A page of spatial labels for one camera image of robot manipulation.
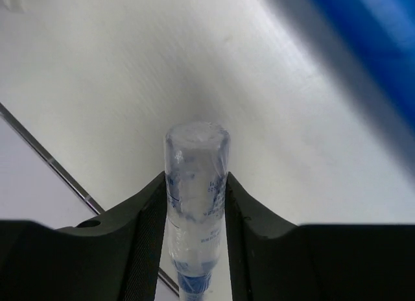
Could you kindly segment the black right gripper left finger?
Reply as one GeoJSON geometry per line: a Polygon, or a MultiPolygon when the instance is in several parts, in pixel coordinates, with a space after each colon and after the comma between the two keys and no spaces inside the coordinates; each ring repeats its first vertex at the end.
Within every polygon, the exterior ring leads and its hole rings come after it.
{"type": "Polygon", "coordinates": [[[1,299],[153,300],[166,213],[160,174],[75,227],[1,221],[1,299]]]}

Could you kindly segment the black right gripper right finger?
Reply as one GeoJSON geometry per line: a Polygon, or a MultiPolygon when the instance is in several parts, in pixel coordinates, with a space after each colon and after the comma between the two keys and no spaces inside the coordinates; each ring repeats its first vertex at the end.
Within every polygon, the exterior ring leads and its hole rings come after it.
{"type": "Polygon", "coordinates": [[[411,224],[295,225],[226,183],[234,300],[413,300],[411,224]]]}

